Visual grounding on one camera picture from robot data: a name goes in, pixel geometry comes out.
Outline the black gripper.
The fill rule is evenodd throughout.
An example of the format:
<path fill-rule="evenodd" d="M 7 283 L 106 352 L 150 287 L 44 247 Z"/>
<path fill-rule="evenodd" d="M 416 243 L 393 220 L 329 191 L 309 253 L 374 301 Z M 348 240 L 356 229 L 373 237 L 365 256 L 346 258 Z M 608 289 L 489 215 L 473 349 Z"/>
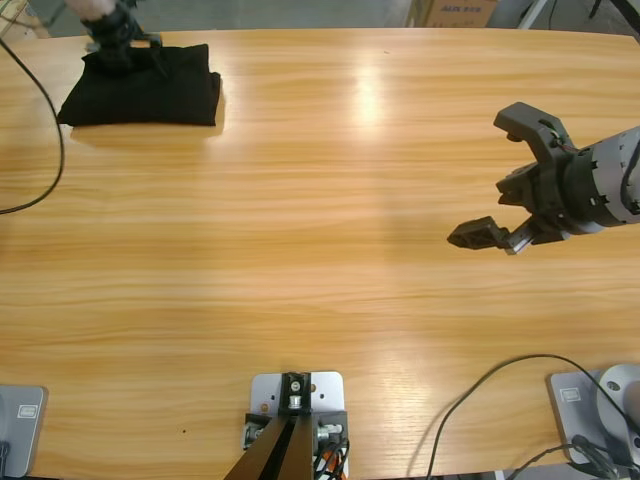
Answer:
<path fill-rule="evenodd" d="M 531 244 L 599 233 L 608 227 L 608 195 L 598 190 L 596 176 L 607 169 L 608 161 L 594 149 L 518 168 L 496 184 L 498 202 L 523 207 L 530 217 L 513 231 L 499 227 L 491 216 L 469 220 L 459 224 L 447 241 L 458 248 L 498 248 L 517 254 Z"/>
<path fill-rule="evenodd" d="M 171 68 L 159 35 L 146 33 L 132 10 L 137 1 L 95 1 L 88 18 L 81 23 L 93 43 L 88 51 L 94 53 L 93 62 L 102 70 L 125 74 L 154 69 L 169 79 Z"/>

